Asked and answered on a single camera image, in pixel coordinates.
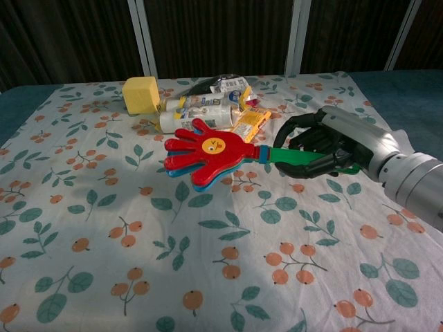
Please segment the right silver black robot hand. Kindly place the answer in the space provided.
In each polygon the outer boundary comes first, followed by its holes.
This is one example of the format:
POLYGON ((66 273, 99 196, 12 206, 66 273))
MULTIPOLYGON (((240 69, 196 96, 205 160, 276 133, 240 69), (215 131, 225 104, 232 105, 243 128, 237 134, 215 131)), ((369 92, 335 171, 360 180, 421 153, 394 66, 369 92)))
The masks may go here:
POLYGON ((373 181, 382 167, 399 153, 392 133, 338 107, 325 106, 315 113, 292 116, 278 131, 273 147, 281 148, 297 128, 305 131, 289 141, 290 152, 314 152, 321 157, 306 165, 275 162, 275 167, 292 178, 336 175, 358 165, 373 181))

